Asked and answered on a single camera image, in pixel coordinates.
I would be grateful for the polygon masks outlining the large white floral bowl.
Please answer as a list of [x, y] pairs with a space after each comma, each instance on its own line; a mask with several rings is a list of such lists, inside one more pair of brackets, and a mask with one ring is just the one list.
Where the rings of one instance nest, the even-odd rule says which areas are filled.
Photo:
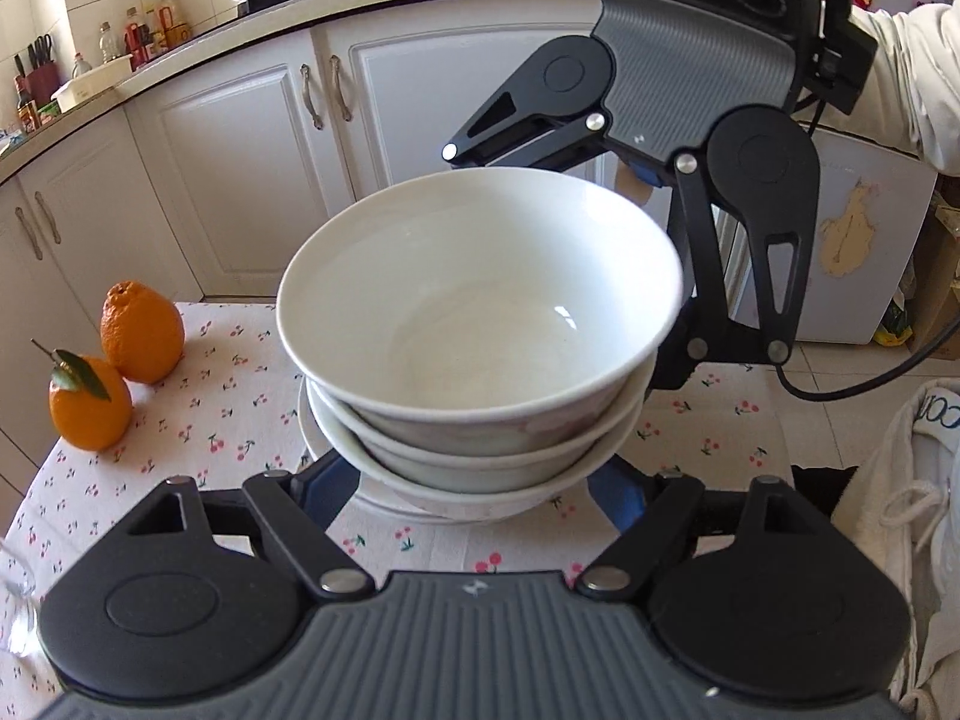
[[682, 267], [639, 206], [578, 177], [459, 169], [384, 188], [304, 243], [281, 343], [322, 392], [428, 450], [574, 436], [674, 325]]

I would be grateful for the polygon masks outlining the orange without leaf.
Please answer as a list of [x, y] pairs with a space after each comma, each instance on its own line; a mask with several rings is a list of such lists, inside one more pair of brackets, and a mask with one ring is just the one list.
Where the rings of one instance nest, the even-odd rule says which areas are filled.
[[166, 379], [184, 354], [181, 312], [138, 281], [121, 281], [107, 291], [99, 335], [110, 364], [143, 385]]

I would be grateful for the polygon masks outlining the red knife block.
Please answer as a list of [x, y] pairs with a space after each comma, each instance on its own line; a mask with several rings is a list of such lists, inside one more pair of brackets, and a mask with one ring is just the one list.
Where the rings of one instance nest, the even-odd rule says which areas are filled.
[[62, 86], [59, 67], [53, 61], [53, 39], [43, 32], [26, 47], [27, 62], [14, 54], [16, 84], [31, 94], [39, 107], [47, 106], [52, 96]]

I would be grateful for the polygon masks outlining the medium white floral bowl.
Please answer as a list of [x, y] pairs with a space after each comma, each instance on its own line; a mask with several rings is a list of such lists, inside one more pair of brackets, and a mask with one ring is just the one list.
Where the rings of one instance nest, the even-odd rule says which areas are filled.
[[376, 460], [401, 475], [410, 475], [425, 483], [428, 470], [446, 468], [454, 472], [454, 481], [439, 483], [439, 488], [464, 491], [471, 479], [477, 481], [478, 472], [496, 472], [509, 468], [527, 468], [531, 472], [559, 472], [590, 449], [596, 440], [619, 422], [633, 408], [640, 397], [646, 395], [651, 380], [654, 362], [647, 361], [626, 379], [625, 385], [607, 406], [601, 416], [590, 426], [574, 436], [555, 440], [540, 449], [506, 449], [506, 439], [497, 439], [490, 431], [478, 437], [469, 437], [464, 449], [428, 450], [420, 445], [405, 444], [403, 440], [387, 437], [379, 429], [363, 421], [348, 406], [340, 405], [332, 395], [325, 395], [322, 388], [306, 382], [309, 395], [319, 395], [332, 408], [334, 415], [347, 426]]

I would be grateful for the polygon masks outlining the white kitchen cabinets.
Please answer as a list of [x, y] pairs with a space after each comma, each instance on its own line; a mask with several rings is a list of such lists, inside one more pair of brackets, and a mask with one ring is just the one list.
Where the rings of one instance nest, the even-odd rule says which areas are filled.
[[444, 140], [597, 0], [434, 0], [340, 16], [91, 103], [2, 187], [2, 504], [55, 440], [44, 348], [93, 353], [106, 291], [270, 298], [324, 221], [438, 171]]

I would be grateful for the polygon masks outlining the white rectangular tray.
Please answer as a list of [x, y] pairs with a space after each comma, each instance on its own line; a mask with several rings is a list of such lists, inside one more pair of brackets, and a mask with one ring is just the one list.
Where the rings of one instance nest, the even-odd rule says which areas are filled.
[[88, 70], [82, 75], [71, 78], [52, 93], [52, 98], [57, 101], [57, 106], [60, 107], [62, 112], [67, 112], [67, 110], [84, 103], [86, 99], [98, 96], [106, 89], [119, 86], [132, 73], [130, 57], [124, 55], [124, 57], [110, 60], [107, 64], [99, 65], [93, 70]]

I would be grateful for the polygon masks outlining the glass mug with water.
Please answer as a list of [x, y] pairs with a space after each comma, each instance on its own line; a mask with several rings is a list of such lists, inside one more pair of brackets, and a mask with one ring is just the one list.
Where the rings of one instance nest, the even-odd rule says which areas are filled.
[[2, 650], [16, 658], [41, 651], [37, 635], [36, 580], [32, 570], [7, 543], [0, 548], [0, 640]]

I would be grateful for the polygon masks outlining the white plate stack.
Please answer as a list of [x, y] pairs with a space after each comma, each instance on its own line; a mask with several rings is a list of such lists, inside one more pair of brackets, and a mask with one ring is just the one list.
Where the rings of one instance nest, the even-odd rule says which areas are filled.
[[397, 520], [406, 518], [410, 522], [420, 523], [420, 525], [452, 525], [452, 520], [430, 514], [430, 512], [423, 511], [420, 507], [410, 504], [402, 497], [398, 497], [392, 489], [387, 488], [386, 484], [362, 475], [347, 460], [343, 460], [322, 434], [319, 424], [314, 418], [313, 410], [309, 405], [308, 385], [306, 385], [304, 379], [299, 381], [298, 422], [309, 458], [312, 461], [318, 461], [324, 455], [332, 452], [334, 454], [334, 470], [347, 475], [347, 484], [355, 483], [353, 500], [358, 507], [381, 515], [381, 517], [397, 518]]

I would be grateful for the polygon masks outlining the orange with leaf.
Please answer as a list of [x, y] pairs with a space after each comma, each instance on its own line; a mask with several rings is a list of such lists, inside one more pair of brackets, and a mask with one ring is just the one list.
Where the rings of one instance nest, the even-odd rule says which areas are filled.
[[47, 406], [57, 434], [75, 449], [101, 452], [124, 437], [133, 415], [132, 395], [116, 367], [96, 356], [68, 349], [47, 349], [32, 340], [49, 358]]

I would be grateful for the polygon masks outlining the cherry print tablecloth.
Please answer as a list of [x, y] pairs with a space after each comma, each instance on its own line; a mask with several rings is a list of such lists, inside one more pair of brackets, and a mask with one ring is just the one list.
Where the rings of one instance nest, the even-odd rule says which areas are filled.
[[[57, 444], [7, 533], [39, 595], [110, 525], [171, 475], [202, 488], [236, 488], [272, 468], [308, 465], [299, 429], [301, 377], [265, 305], [187, 304], [178, 369], [158, 387], [133, 385], [132, 424], [100, 454]], [[620, 449], [648, 475], [677, 468], [711, 489], [743, 489], [757, 475], [787, 478], [791, 462], [763, 369], [703, 366], [678, 392], [651, 395]], [[431, 525], [387, 514], [363, 491], [329, 533], [375, 578], [392, 569], [560, 571], [574, 578], [615, 525], [578, 484], [503, 522]]]

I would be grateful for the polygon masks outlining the white cloth garment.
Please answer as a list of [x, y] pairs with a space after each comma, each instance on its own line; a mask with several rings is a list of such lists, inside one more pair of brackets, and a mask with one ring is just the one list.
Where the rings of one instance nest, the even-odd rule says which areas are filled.
[[958, 382], [924, 383], [857, 468], [832, 522], [903, 593], [907, 653], [890, 697], [914, 718], [958, 715]]

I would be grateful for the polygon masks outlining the white small refrigerator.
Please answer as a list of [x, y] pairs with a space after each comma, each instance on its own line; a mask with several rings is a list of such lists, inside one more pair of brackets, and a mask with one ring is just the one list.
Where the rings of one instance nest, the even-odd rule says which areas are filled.
[[820, 197], [796, 338], [866, 344], [907, 268], [937, 172], [828, 128], [817, 130], [814, 142]]

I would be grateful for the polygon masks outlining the small white floral bowl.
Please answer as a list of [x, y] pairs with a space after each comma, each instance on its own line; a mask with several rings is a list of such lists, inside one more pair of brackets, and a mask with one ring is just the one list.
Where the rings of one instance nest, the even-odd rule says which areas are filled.
[[322, 434], [337, 452], [362, 475], [386, 484], [398, 497], [430, 514], [452, 522], [505, 520], [534, 509], [545, 500], [573, 488], [615, 457], [630, 436], [640, 417], [644, 397], [636, 401], [626, 415], [599, 437], [590, 449], [559, 472], [531, 472], [527, 468], [509, 468], [496, 472], [478, 472], [464, 491], [439, 488], [439, 483], [454, 481], [454, 472], [446, 468], [428, 470], [425, 483], [410, 475], [394, 472], [364, 449], [359, 438], [343, 426], [332, 408], [319, 395], [309, 395], [309, 405]]

